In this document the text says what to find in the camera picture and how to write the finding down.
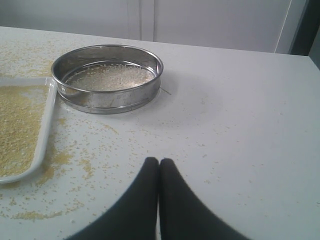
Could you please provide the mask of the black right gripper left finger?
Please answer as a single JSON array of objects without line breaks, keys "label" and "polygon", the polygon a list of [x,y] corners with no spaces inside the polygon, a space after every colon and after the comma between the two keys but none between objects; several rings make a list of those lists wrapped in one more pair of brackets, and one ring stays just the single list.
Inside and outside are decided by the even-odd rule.
[{"label": "black right gripper left finger", "polygon": [[159,161],[147,157],[118,201],[69,240],[154,240],[158,212]]}]

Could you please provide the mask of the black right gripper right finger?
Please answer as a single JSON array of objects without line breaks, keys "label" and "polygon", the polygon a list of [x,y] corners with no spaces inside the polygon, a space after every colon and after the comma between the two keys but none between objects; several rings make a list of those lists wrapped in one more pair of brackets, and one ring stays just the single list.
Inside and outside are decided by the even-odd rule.
[{"label": "black right gripper right finger", "polygon": [[162,159],[159,171],[159,220],[163,240],[247,239],[202,203],[172,159]]}]

